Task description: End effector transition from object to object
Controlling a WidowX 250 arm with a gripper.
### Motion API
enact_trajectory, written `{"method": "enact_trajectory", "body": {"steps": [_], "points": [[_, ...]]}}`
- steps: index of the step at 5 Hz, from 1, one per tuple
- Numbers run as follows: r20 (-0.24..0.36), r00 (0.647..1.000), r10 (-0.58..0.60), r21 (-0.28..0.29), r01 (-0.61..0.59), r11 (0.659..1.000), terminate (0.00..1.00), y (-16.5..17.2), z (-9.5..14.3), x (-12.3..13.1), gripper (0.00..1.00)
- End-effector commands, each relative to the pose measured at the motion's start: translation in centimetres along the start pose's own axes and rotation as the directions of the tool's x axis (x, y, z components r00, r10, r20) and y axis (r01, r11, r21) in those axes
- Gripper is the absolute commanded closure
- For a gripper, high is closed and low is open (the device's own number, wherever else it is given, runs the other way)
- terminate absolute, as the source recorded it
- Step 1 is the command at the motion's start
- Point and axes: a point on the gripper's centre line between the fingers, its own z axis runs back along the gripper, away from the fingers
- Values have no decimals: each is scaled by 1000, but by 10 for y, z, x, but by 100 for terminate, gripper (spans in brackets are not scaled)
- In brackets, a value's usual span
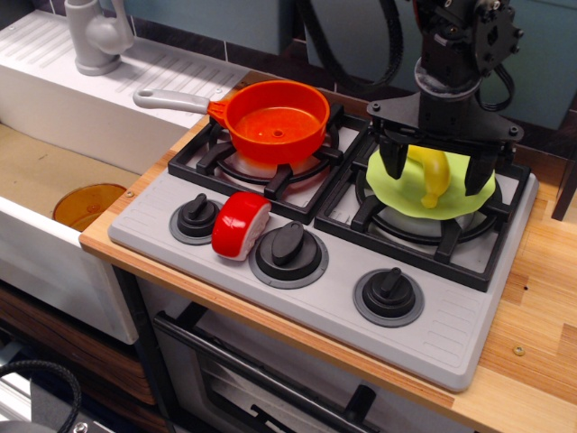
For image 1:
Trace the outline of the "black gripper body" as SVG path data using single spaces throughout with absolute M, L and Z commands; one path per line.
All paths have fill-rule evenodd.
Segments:
M 425 92 L 372 101 L 375 133 L 391 143 L 418 145 L 475 158 L 499 157 L 524 137 L 523 128 L 480 107 L 474 96 L 434 98 Z

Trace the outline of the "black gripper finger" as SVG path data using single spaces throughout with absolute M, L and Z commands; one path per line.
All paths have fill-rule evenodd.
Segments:
M 381 136 L 379 140 L 379 155 L 387 174 L 392 179 L 399 180 L 406 164 L 408 145 L 406 143 L 398 143 L 387 136 Z
M 498 160 L 496 153 L 481 153 L 469 159 L 465 172 L 465 195 L 473 196 L 481 192 L 493 174 Z

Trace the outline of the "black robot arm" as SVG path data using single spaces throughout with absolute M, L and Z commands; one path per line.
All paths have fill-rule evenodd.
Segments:
M 514 93 L 503 62 L 518 53 L 524 33 L 507 1 L 416 1 L 414 10 L 422 34 L 414 67 L 418 91 L 369 103 L 374 140 L 395 180 L 411 144 L 468 156 L 465 193 L 477 195 L 523 136 L 499 115 L 510 102 L 484 103 L 480 87 L 495 74 Z

